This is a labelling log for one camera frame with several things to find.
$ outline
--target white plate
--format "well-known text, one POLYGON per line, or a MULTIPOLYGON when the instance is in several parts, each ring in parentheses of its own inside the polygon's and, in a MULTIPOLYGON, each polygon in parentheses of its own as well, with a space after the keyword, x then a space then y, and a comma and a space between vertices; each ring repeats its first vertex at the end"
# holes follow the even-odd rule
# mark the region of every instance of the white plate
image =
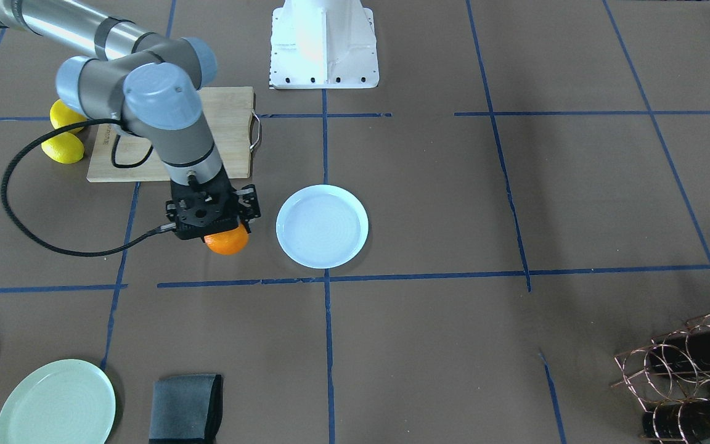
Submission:
POLYGON ((363 248, 369 219, 360 200, 346 189, 313 185, 284 202, 275 233, 294 261, 313 269, 330 269, 363 248))
POLYGON ((0 444, 104 444, 115 415, 111 382, 81 360, 35 370, 0 413, 0 444))

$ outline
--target folded cloth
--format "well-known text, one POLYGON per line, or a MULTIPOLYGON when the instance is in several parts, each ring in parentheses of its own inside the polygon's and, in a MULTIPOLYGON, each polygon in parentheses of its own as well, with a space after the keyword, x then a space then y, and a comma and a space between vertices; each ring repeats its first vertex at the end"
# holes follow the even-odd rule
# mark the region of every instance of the folded cloth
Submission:
POLYGON ((223 377, 184 374, 155 383, 150 444, 212 444, 223 414, 223 377))

